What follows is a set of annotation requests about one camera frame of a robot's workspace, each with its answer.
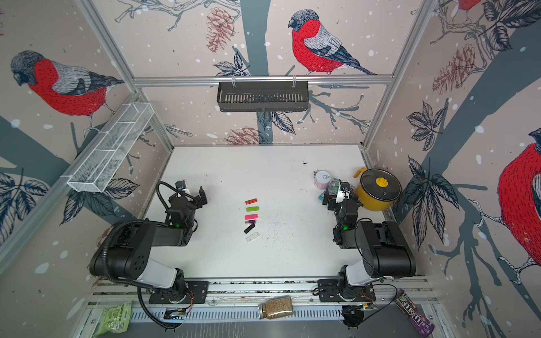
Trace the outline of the black usb drive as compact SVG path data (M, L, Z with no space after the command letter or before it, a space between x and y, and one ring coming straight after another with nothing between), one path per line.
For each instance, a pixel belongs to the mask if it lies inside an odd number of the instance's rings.
M252 224L250 224L250 225L244 230L244 233L245 233L245 234L248 234L248 233L250 233L254 228L255 228L255 224L252 223Z

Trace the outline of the pink usb drive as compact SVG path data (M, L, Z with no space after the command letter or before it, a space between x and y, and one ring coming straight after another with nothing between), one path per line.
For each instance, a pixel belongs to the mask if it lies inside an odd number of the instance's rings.
M246 221L256 220L259 216L257 214L249 214L245 216Z

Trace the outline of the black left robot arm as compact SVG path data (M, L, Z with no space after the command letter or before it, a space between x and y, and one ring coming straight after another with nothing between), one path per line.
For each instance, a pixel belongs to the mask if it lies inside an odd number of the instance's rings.
M160 181L155 192L165 208L163 222L148 218L119 221L90 261L90 273L137 289L139 305L157 325L176 330L195 304L204 304L209 282L187 280L180 268L151 258L158 246L187 246L197 231L196 211L208 203L204 189L189 193L185 181L171 185Z

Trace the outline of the clear white usb drive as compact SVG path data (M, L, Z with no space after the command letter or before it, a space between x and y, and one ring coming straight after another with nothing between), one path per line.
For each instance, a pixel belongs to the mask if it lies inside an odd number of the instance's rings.
M252 235L249 235L247 238L246 238L246 241L248 243L254 241L255 239L257 239L259 237L259 233L258 232L255 232L254 234Z

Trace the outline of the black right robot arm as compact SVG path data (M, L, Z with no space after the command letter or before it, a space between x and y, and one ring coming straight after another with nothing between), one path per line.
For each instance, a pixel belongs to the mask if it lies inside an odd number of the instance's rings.
M373 283L415 276L416 262L399 225L359 218L362 203L349 183L338 180L330 184L322 204L335 215L333 242L341 249L355 250L361 259L342 266L336 278L319 280L313 290L319 301L373 303Z

